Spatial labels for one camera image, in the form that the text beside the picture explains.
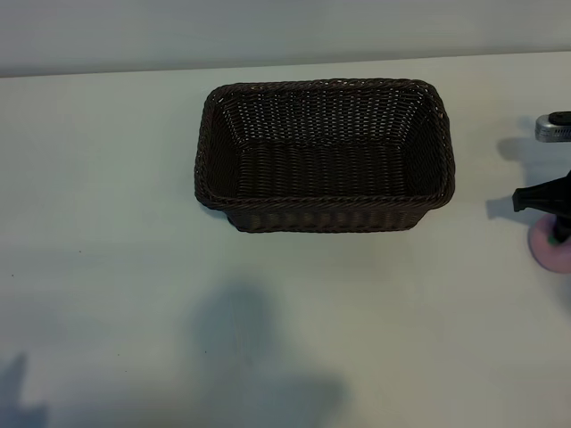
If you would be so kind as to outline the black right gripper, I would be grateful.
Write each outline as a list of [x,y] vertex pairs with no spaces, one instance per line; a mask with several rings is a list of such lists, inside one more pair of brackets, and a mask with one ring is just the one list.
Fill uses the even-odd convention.
[[515,212],[534,209],[556,216],[550,233],[551,244],[562,244],[570,238],[570,173],[539,185],[518,188],[512,202]]

